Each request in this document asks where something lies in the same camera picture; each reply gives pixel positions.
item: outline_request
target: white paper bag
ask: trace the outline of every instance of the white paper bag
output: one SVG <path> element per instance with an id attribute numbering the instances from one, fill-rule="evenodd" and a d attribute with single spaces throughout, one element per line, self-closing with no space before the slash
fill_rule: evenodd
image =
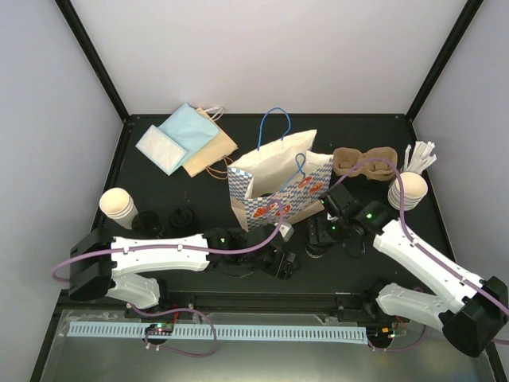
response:
<path id="1" fill-rule="evenodd" d="M 304 131 L 260 146 L 243 155 L 228 167 L 231 208 L 241 227 L 249 230 L 266 223 L 266 207 L 270 199 L 284 204 L 285 221 L 297 223 L 323 209 L 318 196 L 328 188 L 332 172 L 332 155 L 311 151 L 316 130 Z M 301 174 L 281 187 L 297 171 L 296 155 L 305 155 Z M 272 221 L 277 221 L 276 204 L 269 207 Z"/>

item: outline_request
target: bag handle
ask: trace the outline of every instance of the bag handle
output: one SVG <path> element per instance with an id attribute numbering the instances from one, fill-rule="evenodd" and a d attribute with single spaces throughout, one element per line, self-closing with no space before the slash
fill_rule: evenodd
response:
<path id="1" fill-rule="evenodd" d="M 262 132 L 263 132 L 263 124 L 265 123 L 265 118 L 267 118 L 267 116 L 274 110 L 280 110 L 283 112 L 284 115 L 286 115 L 286 119 L 288 119 L 288 129 L 286 129 L 285 131 L 285 134 L 282 135 L 281 137 L 281 140 L 283 140 L 283 138 L 285 137 L 285 135 L 288 134 L 288 132 L 290 131 L 290 129 L 292 128 L 292 121 L 289 119 L 289 115 L 286 111 L 284 111 L 283 109 L 281 109 L 280 107 L 273 107 L 271 108 L 267 113 L 265 113 L 265 115 L 263 116 L 262 118 L 262 122 L 260 123 L 260 134 L 258 136 L 258 148 L 256 149 L 257 151 L 260 151 L 260 146 L 262 145 Z"/>
<path id="2" fill-rule="evenodd" d="M 217 112 L 212 116 L 212 117 L 209 117 L 211 121 L 217 121 L 219 118 L 221 118 L 221 116 L 223 115 L 224 113 L 224 107 L 222 106 L 218 106 L 218 107 L 210 107 L 209 109 L 207 110 L 204 110 L 205 113 L 209 114 L 211 111 L 216 111 Z"/>
<path id="3" fill-rule="evenodd" d="M 302 156 L 302 163 L 299 163 L 299 159 L 298 159 L 299 156 Z M 298 153 L 297 155 L 295 155 L 295 162 L 297 163 L 297 171 L 291 177 L 289 177 L 289 179 L 281 187 L 279 192 L 282 192 L 282 190 L 285 189 L 285 187 L 288 185 L 288 183 L 290 183 L 299 173 L 302 174 L 302 179 L 305 179 L 305 172 L 302 169 L 305 165 L 305 155 L 303 153 Z"/>

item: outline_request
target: brown cup carrier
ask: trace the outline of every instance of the brown cup carrier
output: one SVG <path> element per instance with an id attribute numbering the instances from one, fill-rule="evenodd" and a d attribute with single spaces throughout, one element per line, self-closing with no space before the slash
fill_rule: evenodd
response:
<path id="1" fill-rule="evenodd" d="M 353 166 L 368 158 L 385 158 L 395 166 L 398 164 L 398 153 L 392 147 L 376 147 L 367 153 L 361 153 L 357 149 L 340 147 L 335 149 L 333 159 L 334 172 L 337 175 L 345 175 Z M 394 176 L 394 171 L 384 162 L 369 162 L 353 171 L 349 177 L 356 177 L 360 173 L 368 179 L 376 181 L 389 181 Z"/>

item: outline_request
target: white cable tray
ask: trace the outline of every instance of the white cable tray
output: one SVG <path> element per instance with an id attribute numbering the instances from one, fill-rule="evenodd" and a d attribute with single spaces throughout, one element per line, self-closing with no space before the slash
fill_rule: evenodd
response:
<path id="1" fill-rule="evenodd" d="M 138 322 L 71 322 L 68 337 L 143 338 L 151 324 Z M 221 341 L 347 342 L 367 344 L 366 328 L 347 326 L 214 325 Z M 211 340 L 208 325 L 176 324 L 173 333 L 149 338 Z"/>

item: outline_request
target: paper cup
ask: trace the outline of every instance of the paper cup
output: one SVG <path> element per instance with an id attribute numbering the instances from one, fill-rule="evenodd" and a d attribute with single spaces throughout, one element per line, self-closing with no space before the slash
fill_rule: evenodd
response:
<path id="1" fill-rule="evenodd" d="M 409 211 L 415 208 L 419 201 L 428 193 L 428 184 L 421 175 L 416 173 L 402 173 L 401 178 L 405 192 L 403 211 Z M 399 182 L 396 180 L 389 188 L 387 200 L 397 210 L 400 209 L 399 197 Z"/>
<path id="2" fill-rule="evenodd" d="M 132 229 L 133 219 L 138 215 L 133 198 L 125 189 L 107 190 L 101 196 L 99 207 L 104 215 L 127 229 Z"/>

